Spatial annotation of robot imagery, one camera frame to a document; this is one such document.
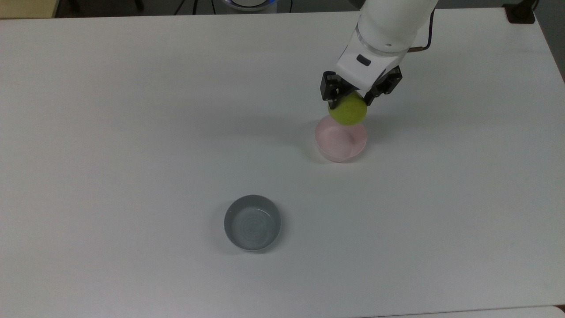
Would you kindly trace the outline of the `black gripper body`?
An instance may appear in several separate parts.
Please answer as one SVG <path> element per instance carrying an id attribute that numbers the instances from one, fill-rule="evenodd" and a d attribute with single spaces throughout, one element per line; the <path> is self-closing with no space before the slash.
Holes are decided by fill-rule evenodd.
<path id="1" fill-rule="evenodd" d="M 393 90 L 400 83 L 402 78 L 403 75 L 401 73 L 401 69 L 399 68 L 399 66 L 394 67 L 387 74 L 380 76 L 373 83 L 373 86 L 370 89 L 372 88 L 379 89 L 380 96 L 383 94 L 388 95 L 393 92 Z M 361 91 L 360 88 L 349 83 L 335 72 L 325 71 L 323 73 L 320 84 L 320 93 L 324 101 L 328 101 L 329 99 L 328 95 L 332 90 L 343 90 L 343 91 L 347 91 L 347 93 L 351 93 L 353 91 Z"/>

